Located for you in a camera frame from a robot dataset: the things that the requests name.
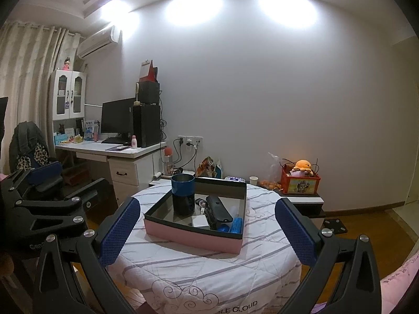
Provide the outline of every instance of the computer tower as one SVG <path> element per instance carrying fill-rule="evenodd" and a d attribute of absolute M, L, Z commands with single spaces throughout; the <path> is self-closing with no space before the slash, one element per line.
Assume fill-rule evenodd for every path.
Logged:
<path fill-rule="evenodd" d="M 142 104 L 158 104 L 160 99 L 160 84 L 153 81 L 138 83 L 138 101 Z"/>
<path fill-rule="evenodd" d="M 160 143 L 160 105 L 133 107 L 133 135 L 139 147 L 149 147 Z"/>

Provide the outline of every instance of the blue cup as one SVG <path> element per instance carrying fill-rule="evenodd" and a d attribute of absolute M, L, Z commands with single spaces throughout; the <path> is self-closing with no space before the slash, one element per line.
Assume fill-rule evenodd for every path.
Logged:
<path fill-rule="evenodd" d="M 176 215 L 192 215 L 195 212 L 195 177 L 188 174 L 172 176 L 172 199 Z"/>

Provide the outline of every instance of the leopard print fabric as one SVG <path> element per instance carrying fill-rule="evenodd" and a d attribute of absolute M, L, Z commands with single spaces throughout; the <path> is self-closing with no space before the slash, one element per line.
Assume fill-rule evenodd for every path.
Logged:
<path fill-rule="evenodd" d="M 36 143 L 34 159 L 40 166 L 45 166 L 49 163 L 48 152 L 40 143 Z"/>
<path fill-rule="evenodd" d="M 36 143 L 34 159 L 39 164 L 39 166 L 45 166 L 49 164 L 48 152 L 40 143 Z M 29 170 L 30 168 L 32 168 L 31 159 L 28 156 L 18 156 L 18 163 L 16 168 Z"/>
<path fill-rule="evenodd" d="M 16 169 L 29 170 L 31 168 L 31 159 L 28 156 L 18 156 Z"/>

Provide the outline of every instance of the open box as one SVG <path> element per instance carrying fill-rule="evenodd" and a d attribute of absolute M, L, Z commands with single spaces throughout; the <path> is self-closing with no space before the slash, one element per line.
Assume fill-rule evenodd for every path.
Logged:
<path fill-rule="evenodd" d="M 317 195 L 320 176 L 318 174 L 314 174 L 313 177 L 293 177 L 290 175 L 290 171 L 294 166 L 290 166 L 289 164 L 290 163 L 287 163 L 282 166 L 282 192 L 286 195 Z"/>
<path fill-rule="evenodd" d="M 213 178 L 195 178 L 195 199 L 217 196 L 229 211 L 237 207 L 238 217 L 246 213 L 246 183 L 231 182 Z M 200 215 L 200 207 L 195 206 L 191 216 Z M 173 242 L 223 253 L 238 254 L 242 246 L 243 227 L 240 234 L 195 228 L 191 216 L 178 216 L 173 211 L 172 192 L 165 194 L 144 214 L 147 234 Z"/>

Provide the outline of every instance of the beige curtain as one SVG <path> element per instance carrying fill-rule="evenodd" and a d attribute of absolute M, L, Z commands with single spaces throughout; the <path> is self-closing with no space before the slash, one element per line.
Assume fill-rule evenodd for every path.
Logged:
<path fill-rule="evenodd" d="M 33 121 L 51 142 L 49 78 L 67 57 L 74 62 L 80 34 L 32 23 L 6 22 L 0 29 L 0 97 L 9 97 L 0 171 L 9 173 L 9 144 L 14 128 Z"/>

